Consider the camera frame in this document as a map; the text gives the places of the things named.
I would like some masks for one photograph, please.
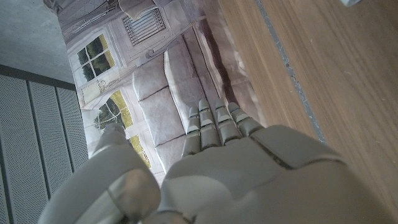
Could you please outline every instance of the wooden table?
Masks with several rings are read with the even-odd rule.
[[[362,0],[349,8],[339,0],[218,2],[267,123],[315,138],[320,137],[318,124],[327,144],[397,214],[398,1]],[[305,100],[316,123],[303,106]]]

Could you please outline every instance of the gray robotic hand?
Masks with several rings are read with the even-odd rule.
[[[318,141],[264,128],[221,100],[190,110],[182,159],[161,189],[117,124],[57,190],[39,223],[396,223]]]

